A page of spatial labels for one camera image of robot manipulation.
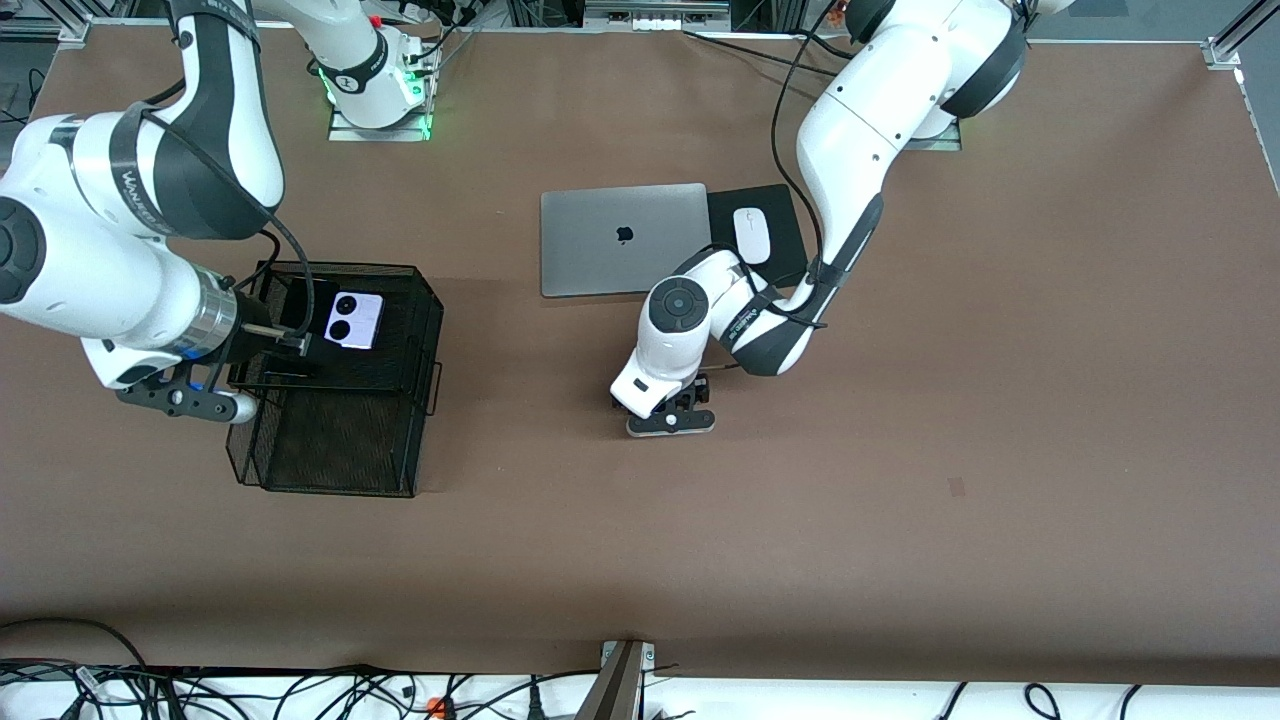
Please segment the lavender flip phone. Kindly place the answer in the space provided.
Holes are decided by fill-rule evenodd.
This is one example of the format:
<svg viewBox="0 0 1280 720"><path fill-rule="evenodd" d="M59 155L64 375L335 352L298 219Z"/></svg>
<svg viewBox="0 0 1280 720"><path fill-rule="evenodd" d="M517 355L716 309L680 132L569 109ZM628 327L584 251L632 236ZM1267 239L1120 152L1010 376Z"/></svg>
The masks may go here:
<svg viewBox="0 0 1280 720"><path fill-rule="evenodd" d="M378 293L338 292L323 337L342 348L371 350L384 305L384 297Z"/></svg>

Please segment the black two-tier mesh tray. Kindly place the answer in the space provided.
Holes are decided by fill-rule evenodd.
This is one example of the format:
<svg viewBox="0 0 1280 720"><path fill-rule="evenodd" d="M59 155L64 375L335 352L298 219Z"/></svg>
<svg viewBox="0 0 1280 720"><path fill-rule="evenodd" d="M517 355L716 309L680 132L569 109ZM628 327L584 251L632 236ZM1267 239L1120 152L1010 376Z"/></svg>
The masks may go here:
<svg viewBox="0 0 1280 720"><path fill-rule="evenodd" d="M279 325L308 324L317 343L315 379L234 386L259 401L257 416L233 425L227 455L236 479L273 492L410 498L435 404L440 299L411 265L278 261L251 286ZM342 348L324 327L338 292L378 293L384 310L371 350Z"/></svg>

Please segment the silver closed laptop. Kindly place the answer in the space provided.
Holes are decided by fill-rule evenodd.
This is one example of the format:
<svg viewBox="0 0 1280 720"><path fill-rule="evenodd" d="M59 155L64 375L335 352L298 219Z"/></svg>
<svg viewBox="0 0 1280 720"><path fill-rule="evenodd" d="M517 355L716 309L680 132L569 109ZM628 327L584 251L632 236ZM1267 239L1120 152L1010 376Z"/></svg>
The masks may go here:
<svg viewBox="0 0 1280 720"><path fill-rule="evenodd" d="M547 299L645 293L712 242L701 183L545 192L540 228Z"/></svg>

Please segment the white computer mouse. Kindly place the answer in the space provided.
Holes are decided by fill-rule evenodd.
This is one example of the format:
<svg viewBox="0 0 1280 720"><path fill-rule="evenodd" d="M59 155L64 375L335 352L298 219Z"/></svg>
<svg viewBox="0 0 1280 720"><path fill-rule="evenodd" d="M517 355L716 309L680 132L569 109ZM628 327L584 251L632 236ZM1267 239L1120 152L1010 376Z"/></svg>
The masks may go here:
<svg viewBox="0 0 1280 720"><path fill-rule="evenodd" d="M767 215L759 208L737 208L732 214L737 252L749 265L771 259L772 242Z"/></svg>

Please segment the black mouse pad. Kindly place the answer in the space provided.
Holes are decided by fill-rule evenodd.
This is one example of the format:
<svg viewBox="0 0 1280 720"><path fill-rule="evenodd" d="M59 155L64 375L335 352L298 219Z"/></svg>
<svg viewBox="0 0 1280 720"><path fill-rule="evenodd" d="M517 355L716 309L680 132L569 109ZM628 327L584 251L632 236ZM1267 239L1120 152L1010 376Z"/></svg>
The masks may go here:
<svg viewBox="0 0 1280 720"><path fill-rule="evenodd" d="M778 288L792 288L799 283L806 270L808 256L792 195L786 184L714 192L707 196L707 201L712 240L735 249L737 247L733 236L733 210L737 208L763 210L771 229L771 259L764 264L749 266Z"/></svg>

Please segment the grey power strip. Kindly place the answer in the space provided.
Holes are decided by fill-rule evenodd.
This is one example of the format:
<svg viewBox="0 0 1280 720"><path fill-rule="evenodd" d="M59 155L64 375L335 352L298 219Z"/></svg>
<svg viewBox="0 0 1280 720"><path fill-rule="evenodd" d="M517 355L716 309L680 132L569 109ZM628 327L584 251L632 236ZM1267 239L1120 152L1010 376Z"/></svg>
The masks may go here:
<svg viewBox="0 0 1280 720"><path fill-rule="evenodd" d="M581 0L580 4L585 29L731 31L730 0Z"/></svg>

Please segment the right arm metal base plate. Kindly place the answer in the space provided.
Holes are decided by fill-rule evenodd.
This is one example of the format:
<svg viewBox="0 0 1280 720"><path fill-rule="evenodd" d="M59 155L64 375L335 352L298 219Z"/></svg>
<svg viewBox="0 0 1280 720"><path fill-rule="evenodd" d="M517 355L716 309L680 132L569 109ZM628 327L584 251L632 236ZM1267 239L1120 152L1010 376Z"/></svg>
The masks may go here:
<svg viewBox="0 0 1280 720"><path fill-rule="evenodd" d="M401 38L376 72L352 76L319 67L332 105L329 140L420 142L431 137L439 51Z"/></svg>

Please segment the aluminium frame corner rail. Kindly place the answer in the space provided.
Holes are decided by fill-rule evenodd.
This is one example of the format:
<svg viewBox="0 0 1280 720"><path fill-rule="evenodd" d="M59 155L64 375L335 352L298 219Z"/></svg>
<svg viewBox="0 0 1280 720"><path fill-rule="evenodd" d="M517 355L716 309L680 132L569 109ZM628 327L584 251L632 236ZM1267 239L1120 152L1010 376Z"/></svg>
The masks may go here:
<svg viewBox="0 0 1280 720"><path fill-rule="evenodd" d="M1239 51L1271 19L1280 18L1280 0L1249 0L1222 29L1201 45L1210 69L1231 69L1240 64Z"/></svg>
<svg viewBox="0 0 1280 720"><path fill-rule="evenodd" d="M96 0L0 0L0 41L78 42L97 14Z"/></svg>

